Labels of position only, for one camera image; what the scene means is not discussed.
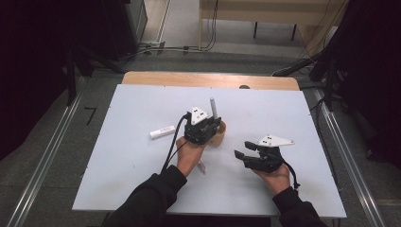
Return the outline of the wooden table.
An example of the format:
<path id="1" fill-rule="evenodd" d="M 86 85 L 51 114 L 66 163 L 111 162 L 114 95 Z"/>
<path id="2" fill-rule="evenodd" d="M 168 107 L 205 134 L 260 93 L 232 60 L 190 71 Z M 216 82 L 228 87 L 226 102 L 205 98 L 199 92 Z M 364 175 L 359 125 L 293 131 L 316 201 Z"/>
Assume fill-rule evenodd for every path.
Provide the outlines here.
<path id="1" fill-rule="evenodd" d="M 223 73 L 128 72 L 122 84 L 182 87 L 245 88 L 258 90 L 299 91 L 294 78 L 262 77 Z"/>

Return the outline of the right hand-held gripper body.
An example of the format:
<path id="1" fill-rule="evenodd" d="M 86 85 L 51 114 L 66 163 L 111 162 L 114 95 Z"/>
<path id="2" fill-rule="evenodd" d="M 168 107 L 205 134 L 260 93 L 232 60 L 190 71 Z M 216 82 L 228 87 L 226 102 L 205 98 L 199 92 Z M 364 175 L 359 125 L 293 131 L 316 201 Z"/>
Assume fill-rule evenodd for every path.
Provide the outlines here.
<path id="1" fill-rule="evenodd" d="M 248 168 L 272 173 L 284 162 L 280 147 L 294 145 L 294 141 L 268 134 L 257 145 L 260 146 L 259 150 L 257 150 L 259 157 L 251 157 Z"/>

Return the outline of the metal floor rail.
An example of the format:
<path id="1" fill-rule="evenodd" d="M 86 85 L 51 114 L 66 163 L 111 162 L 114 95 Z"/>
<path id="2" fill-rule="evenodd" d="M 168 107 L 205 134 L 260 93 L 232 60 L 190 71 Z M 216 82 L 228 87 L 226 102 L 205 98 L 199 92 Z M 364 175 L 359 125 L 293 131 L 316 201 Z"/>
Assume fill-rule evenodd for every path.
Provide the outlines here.
<path id="1" fill-rule="evenodd" d="M 344 138 L 338 121 L 333 112 L 323 105 L 323 117 L 328 129 L 336 143 L 337 149 L 347 170 L 348 176 L 355 188 L 357 198 L 371 227 L 387 227 L 384 218 L 381 216 L 375 199 L 366 184 L 352 150 Z"/>
<path id="2" fill-rule="evenodd" d="M 24 188 L 6 227 L 23 227 L 29 210 L 40 191 L 44 178 L 58 152 L 61 141 L 81 101 L 81 96 L 82 93 L 78 93 L 71 104 L 63 111 L 61 120 L 53 132 L 35 171 Z"/>

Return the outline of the white tube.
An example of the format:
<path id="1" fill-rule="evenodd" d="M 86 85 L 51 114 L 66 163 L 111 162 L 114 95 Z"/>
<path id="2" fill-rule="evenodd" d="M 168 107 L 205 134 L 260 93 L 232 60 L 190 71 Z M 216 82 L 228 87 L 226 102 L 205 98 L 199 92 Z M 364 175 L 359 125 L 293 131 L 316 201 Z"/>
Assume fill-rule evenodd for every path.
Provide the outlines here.
<path id="1" fill-rule="evenodd" d="M 149 133 L 151 139 L 156 139 L 165 135 L 169 135 L 176 130 L 175 126 L 168 126 Z"/>

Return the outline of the yellow pen holder with bear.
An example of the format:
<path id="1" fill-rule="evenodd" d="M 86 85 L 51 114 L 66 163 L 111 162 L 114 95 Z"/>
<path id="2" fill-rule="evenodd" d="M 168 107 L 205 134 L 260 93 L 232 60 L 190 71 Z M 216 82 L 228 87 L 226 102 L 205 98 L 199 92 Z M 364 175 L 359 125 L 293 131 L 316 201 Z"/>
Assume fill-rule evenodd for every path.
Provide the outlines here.
<path id="1" fill-rule="evenodd" d="M 207 142 L 209 146 L 217 148 L 223 141 L 226 132 L 226 124 L 224 121 L 220 122 L 216 134 Z"/>

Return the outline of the person's left hand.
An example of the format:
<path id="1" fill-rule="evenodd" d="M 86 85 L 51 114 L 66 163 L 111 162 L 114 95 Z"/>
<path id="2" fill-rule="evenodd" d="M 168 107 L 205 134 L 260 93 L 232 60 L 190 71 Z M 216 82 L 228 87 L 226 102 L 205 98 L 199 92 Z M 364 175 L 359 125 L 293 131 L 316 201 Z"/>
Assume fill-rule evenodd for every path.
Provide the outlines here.
<path id="1" fill-rule="evenodd" d="M 188 142 L 184 137 L 176 141 L 178 150 L 177 168 L 187 177 L 198 164 L 205 149 L 205 145 Z"/>

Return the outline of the person's right hand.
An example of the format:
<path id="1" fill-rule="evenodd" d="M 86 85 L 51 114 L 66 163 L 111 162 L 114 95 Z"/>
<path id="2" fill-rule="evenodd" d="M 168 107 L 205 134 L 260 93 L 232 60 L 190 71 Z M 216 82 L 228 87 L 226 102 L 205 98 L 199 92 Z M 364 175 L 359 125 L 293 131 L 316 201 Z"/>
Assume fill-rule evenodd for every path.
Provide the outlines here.
<path id="1" fill-rule="evenodd" d="M 273 196 L 290 187 L 289 170 L 286 165 L 281 165 L 272 173 L 259 170 L 255 170 L 254 173 L 265 182 L 265 185 Z"/>

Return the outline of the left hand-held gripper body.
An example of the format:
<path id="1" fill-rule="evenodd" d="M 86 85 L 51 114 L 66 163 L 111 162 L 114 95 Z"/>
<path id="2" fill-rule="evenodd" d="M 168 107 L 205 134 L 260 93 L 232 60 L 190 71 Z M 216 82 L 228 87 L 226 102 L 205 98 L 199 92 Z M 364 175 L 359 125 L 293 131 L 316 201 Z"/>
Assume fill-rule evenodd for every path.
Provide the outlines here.
<path id="1" fill-rule="evenodd" d="M 208 118 L 214 119 L 214 117 L 210 116 L 206 111 L 198 107 L 193 107 L 191 112 L 185 117 L 187 122 L 184 126 L 184 138 L 193 144 L 206 144 L 218 130 L 216 119 L 214 119 L 214 127 L 212 129 L 206 131 L 203 128 Z"/>

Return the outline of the black stand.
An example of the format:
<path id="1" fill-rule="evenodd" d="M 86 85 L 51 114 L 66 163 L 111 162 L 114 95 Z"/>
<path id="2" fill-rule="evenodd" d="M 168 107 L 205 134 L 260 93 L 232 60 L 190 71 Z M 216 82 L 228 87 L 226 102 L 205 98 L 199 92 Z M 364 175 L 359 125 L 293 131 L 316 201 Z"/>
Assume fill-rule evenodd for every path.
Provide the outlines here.
<path id="1" fill-rule="evenodd" d="M 83 46 L 69 46 L 66 49 L 67 106 L 72 105 L 77 95 L 76 68 L 84 77 L 90 77 L 94 72 L 94 68 L 90 64 L 88 51 Z"/>

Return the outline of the light wooden bench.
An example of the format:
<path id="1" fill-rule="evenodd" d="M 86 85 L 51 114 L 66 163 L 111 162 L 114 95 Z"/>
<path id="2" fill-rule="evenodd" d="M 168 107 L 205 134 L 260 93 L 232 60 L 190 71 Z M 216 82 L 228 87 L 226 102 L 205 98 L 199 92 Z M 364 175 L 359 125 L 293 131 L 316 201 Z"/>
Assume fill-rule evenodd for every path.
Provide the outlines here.
<path id="1" fill-rule="evenodd" d="M 308 54 L 321 51 L 350 0 L 199 0 L 198 46 L 203 19 L 296 25 Z"/>

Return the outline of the dark cabinet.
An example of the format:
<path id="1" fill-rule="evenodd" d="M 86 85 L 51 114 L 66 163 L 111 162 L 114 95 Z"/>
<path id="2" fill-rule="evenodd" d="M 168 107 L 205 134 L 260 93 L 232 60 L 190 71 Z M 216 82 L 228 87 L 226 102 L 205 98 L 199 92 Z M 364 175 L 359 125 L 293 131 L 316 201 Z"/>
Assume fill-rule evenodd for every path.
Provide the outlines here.
<path id="1" fill-rule="evenodd" d="M 139 48 L 148 22 L 144 0 L 102 0 L 112 38 L 112 57 L 120 60 Z"/>

